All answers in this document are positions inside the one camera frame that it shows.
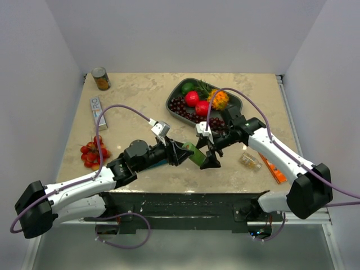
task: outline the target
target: small plastic container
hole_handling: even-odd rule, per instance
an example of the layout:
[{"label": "small plastic container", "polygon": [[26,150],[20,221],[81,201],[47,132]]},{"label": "small plastic container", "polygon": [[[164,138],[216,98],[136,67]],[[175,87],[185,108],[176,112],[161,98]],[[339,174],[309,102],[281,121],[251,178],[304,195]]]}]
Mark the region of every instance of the small plastic container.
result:
[{"label": "small plastic container", "polygon": [[259,160],[255,156],[250,155],[248,152],[244,152],[241,155],[239,161],[242,165],[248,167],[249,169],[252,169],[255,172],[257,172],[262,166]]}]

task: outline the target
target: tin can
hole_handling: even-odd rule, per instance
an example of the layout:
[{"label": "tin can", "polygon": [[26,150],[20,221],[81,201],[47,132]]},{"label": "tin can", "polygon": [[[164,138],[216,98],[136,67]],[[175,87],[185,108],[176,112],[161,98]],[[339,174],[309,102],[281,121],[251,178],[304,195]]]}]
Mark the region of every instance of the tin can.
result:
[{"label": "tin can", "polygon": [[109,77],[106,70],[103,67],[96,67],[91,71],[91,75],[94,77],[97,88],[102,91],[108,90],[111,87]]}]

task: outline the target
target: cable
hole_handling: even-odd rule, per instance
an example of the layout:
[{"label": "cable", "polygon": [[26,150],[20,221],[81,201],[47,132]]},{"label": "cable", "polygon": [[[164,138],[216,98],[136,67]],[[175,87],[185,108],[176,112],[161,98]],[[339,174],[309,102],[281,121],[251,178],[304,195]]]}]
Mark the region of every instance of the cable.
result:
[{"label": "cable", "polygon": [[[99,139],[99,122],[102,118],[102,116],[104,115],[105,111],[111,109],[111,108],[114,108],[114,107],[122,107],[122,108],[125,108],[125,109],[128,109],[136,114],[138,114],[139,116],[143,117],[146,121],[150,121],[150,118],[146,117],[145,115],[143,115],[141,112],[127,106],[127,105],[122,105],[122,104],[116,104],[116,105],[111,105],[109,107],[107,107],[106,109],[104,109],[104,111],[102,113],[100,113],[97,121],[96,121],[96,126],[95,126],[95,131],[96,131],[96,142],[97,142],[97,145],[100,145],[100,139]],[[71,183],[71,184],[66,184],[64,186],[62,186],[61,188],[59,188],[58,190],[53,190],[51,191],[50,193],[38,198],[37,200],[35,200],[35,202],[33,202],[32,204],[30,204],[28,207],[26,207],[16,218],[15,220],[11,223],[11,226],[10,226],[10,232],[11,233],[19,233],[19,232],[22,232],[23,230],[22,229],[14,229],[15,228],[15,225],[16,223],[20,220],[20,218],[22,218],[24,216],[24,214],[29,211],[32,207],[34,207],[35,205],[39,204],[41,201],[49,198],[50,196],[54,195],[54,194],[58,194],[60,191],[63,191],[67,188],[70,188],[70,187],[73,187],[73,186],[76,186],[78,184],[82,184],[82,183],[85,183],[85,182],[88,182],[88,181],[92,181],[94,178],[98,177],[98,175],[101,173],[101,169],[102,169],[102,165],[104,163],[104,159],[102,157],[102,151],[99,151],[99,155],[100,155],[100,167],[99,167],[99,170],[97,171],[97,173],[93,176],[93,177],[89,177],[89,178],[86,178],[86,179],[83,179],[83,180],[79,180],[77,182],[74,182],[74,183]]]},{"label": "cable", "polygon": [[348,201],[348,202],[339,202],[336,204],[327,204],[325,207],[335,207],[335,206],[347,206],[347,205],[358,205],[360,201]]},{"label": "cable", "polygon": [[137,217],[139,217],[139,218],[142,218],[142,220],[145,221],[146,226],[147,226],[147,236],[146,236],[146,238],[145,238],[141,243],[139,243],[139,244],[137,244],[137,245],[134,245],[134,246],[124,246],[124,245],[118,245],[118,244],[114,244],[114,243],[105,241],[104,239],[100,238],[100,236],[99,236],[99,234],[98,234],[98,232],[97,232],[97,227],[95,227],[95,235],[96,235],[95,241],[100,241],[100,242],[102,242],[102,243],[104,243],[104,244],[106,244],[106,245],[114,246],[114,247],[120,248],[120,249],[136,249],[136,248],[144,245],[144,244],[147,242],[147,240],[149,240],[150,235],[151,235],[150,223],[148,222],[148,220],[147,220],[144,216],[142,216],[142,215],[140,215],[140,214],[138,214],[138,213],[132,213],[132,212],[131,212],[131,213],[118,214],[118,215],[115,215],[115,216],[113,216],[113,217],[96,218],[96,220],[97,220],[97,221],[106,221],[106,220],[108,220],[108,219],[113,219],[113,218],[117,218],[117,217],[123,217],[123,216],[125,216],[125,215],[135,215],[135,216],[137,216]]},{"label": "cable", "polygon": [[285,222],[286,222],[286,214],[285,212],[282,213],[282,223],[281,223],[281,226],[280,228],[275,232],[275,233],[272,233],[269,237],[267,238],[264,238],[264,239],[259,239],[259,238],[256,238],[255,236],[253,236],[253,240],[257,240],[257,241],[261,241],[261,242],[266,242],[266,241],[270,241],[271,239],[274,239],[276,236],[278,236],[278,234],[282,231],[282,229],[284,228],[285,226]]},{"label": "cable", "polygon": [[328,181],[326,181],[324,178],[322,178],[320,175],[318,175],[317,173],[313,172],[310,168],[308,168],[307,166],[305,166],[304,164],[302,164],[296,157],[292,156],[292,154],[290,154],[289,152],[287,152],[284,148],[282,148],[272,137],[272,134],[271,134],[271,130],[270,130],[270,124],[269,124],[269,121],[268,119],[266,118],[266,116],[264,115],[264,113],[261,111],[261,109],[259,107],[257,107],[257,105],[255,103],[253,103],[253,101],[248,98],[246,95],[244,95],[243,93],[241,93],[240,91],[238,90],[235,90],[233,88],[228,88],[228,87],[225,87],[225,88],[221,88],[219,90],[217,90],[215,92],[215,94],[213,94],[213,96],[211,97],[211,100],[210,100],[210,106],[209,106],[209,109],[208,109],[208,116],[206,118],[206,131],[208,130],[208,126],[209,126],[209,120],[210,120],[210,111],[212,109],[212,106],[211,104],[213,103],[213,100],[214,100],[214,97],[217,95],[217,93],[221,92],[221,91],[224,91],[224,90],[229,90],[229,91],[233,91],[233,92],[236,92],[238,93],[240,96],[242,96],[244,99],[246,99],[247,101],[250,102],[250,104],[252,104],[254,106],[254,108],[260,113],[260,115],[263,117],[263,119],[265,120],[265,123],[266,123],[266,129],[267,129],[267,132],[268,132],[268,136],[269,136],[269,139],[272,141],[272,143],[278,148],[280,149],[285,155],[287,155],[289,158],[291,158],[293,161],[295,161],[299,166],[301,166],[303,169],[305,169],[308,173],[310,173],[312,176],[316,177],[318,180],[320,180],[322,183],[326,184],[327,186],[339,191],[340,193],[342,194],[345,194],[345,195],[348,195],[350,197],[353,197],[353,198],[356,198],[356,199],[360,199],[360,195],[357,195],[357,194],[354,194],[352,192],[349,192],[349,191],[346,191],[346,190],[343,190],[342,188],[340,187],[337,187],[335,185],[333,185],[332,183],[329,183]]}]

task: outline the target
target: table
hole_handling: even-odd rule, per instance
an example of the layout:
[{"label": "table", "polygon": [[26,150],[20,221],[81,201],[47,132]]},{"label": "table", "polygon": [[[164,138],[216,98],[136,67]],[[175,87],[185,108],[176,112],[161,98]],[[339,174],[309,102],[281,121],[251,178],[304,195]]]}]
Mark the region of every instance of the table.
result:
[{"label": "table", "polygon": [[[141,111],[149,118],[170,124],[170,138],[177,141],[191,141],[197,138],[193,127],[173,118],[165,108],[165,102],[175,86],[185,78],[197,78],[217,87],[232,87],[249,96],[268,117],[272,132],[283,143],[296,151],[295,140],[285,110],[284,101],[277,80],[273,74],[196,74],[196,73],[109,73],[111,88],[100,91],[91,74],[86,76],[83,92],[75,114],[64,158],[57,182],[65,182],[88,174],[80,159],[80,147],[95,135],[95,124],[90,107],[90,98],[98,96],[103,108],[112,104],[124,104]],[[243,100],[242,113],[247,118],[261,116]],[[150,126],[133,112],[114,108],[105,114],[108,129],[100,131],[106,147],[111,150],[111,159],[116,158],[134,140],[145,140],[155,144]],[[236,144],[223,150],[219,158],[219,169],[200,170],[190,160],[178,167],[163,165],[138,173],[138,179],[113,192],[262,192],[265,190],[287,191],[290,185],[277,184],[270,171],[263,164],[254,172],[239,163],[244,152],[243,144]],[[259,155],[252,149],[249,153]]]}]

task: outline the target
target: gray wall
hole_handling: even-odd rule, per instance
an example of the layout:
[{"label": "gray wall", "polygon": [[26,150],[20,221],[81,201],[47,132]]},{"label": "gray wall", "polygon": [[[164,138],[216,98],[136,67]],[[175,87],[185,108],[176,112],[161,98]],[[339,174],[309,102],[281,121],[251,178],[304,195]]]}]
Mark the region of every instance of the gray wall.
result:
[{"label": "gray wall", "polygon": [[14,204],[32,181],[55,181],[81,73],[45,1],[0,4],[0,262],[20,269],[28,240],[11,235]]},{"label": "gray wall", "polygon": [[46,0],[83,71],[283,74],[325,0]]},{"label": "gray wall", "polygon": [[[360,194],[360,2],[328,0],[285,75],[304,155]],[[351,198],[334,192],[335,201]],[[330,209],[347,269],[359,269],[360,208]]]}]

